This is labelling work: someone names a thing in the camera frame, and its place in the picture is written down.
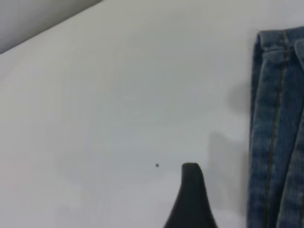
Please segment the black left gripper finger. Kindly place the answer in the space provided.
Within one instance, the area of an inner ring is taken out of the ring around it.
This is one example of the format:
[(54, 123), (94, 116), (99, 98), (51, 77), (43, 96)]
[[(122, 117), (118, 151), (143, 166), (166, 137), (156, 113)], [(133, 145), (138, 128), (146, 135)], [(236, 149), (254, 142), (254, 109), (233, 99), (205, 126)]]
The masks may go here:
[(197, 163), (181, 167), (181, 185), (166, 228), (216, 228), (204, 177)]

